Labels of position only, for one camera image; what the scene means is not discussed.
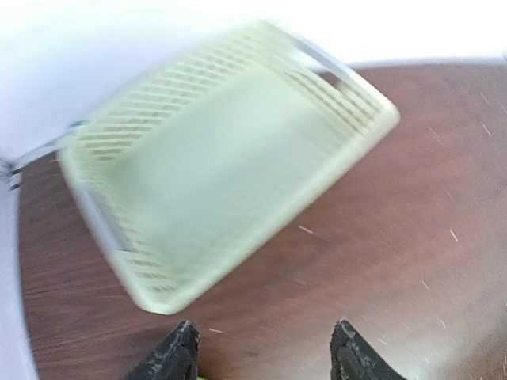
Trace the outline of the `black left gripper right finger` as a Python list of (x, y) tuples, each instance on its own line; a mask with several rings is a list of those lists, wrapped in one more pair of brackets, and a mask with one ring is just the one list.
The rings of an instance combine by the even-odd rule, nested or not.
[(334, 326), (330, 358), (333, 380), (406, 380), (346, 320)]

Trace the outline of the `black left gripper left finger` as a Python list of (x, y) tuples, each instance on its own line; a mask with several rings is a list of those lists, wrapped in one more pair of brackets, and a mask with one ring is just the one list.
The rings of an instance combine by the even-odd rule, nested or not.
[(191, 321), (182, 321), (123, 379), (196, 380), (200, 333)]

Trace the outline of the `pale green plastic basket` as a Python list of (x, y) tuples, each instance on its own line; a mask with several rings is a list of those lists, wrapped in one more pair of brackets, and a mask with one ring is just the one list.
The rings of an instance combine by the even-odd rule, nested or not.
[(266, 21), (149, 71), (58, 161), (132, 301), (175, 314), (343, 177), (400, 120), (354, 70)]

